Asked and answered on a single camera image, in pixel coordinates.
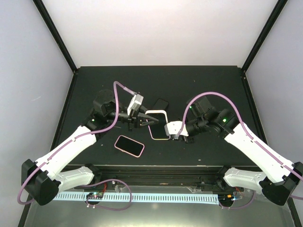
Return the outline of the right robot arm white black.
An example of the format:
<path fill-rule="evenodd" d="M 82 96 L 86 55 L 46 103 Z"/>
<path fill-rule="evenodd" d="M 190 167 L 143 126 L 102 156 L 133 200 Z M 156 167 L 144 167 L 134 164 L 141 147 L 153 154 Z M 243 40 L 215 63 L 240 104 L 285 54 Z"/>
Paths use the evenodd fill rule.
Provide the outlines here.
<path fill-rule="evenodd" d="M 303 180 L 303 164 L 293 163 L 263 142 L 242 120 L 235 104 L 218 92 L 204 92 L 188 102 L 181 121 L 165 125 L 168 136 L 177 140 L 212 133 L 236 147 L 259 168 L 259 172 L 224 167 L 215 179 L 225 191 L 242 187 L 262 194 L 272 203 L 283 206 Z"/>

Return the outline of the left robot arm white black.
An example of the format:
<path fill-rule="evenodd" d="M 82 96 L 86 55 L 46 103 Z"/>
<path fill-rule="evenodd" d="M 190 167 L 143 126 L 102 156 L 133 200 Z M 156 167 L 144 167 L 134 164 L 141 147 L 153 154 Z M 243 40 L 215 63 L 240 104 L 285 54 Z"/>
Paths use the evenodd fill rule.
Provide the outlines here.
<path fill-rule="evenodd" d="M 98 188 L 102 178 L 94 166 L 67 172 L 62 170 L 78 154 L 101 139 L 117 121 L 127 123 L 129 129 L 159 123 L 157 118 L 147 115 L 146 108 L 142 106 L 143 96 L 134 92 L 131 95 L 129 106 L 124 107 L 119 103 L 116 91 L 99 91 L 89 116 L 70 137 L 36 161 L 28 159 L 22 164 L 21 189 L 39 205 L 46 205 L 58 193 L 73 187 L 88 185 L 91 189 Z"/>

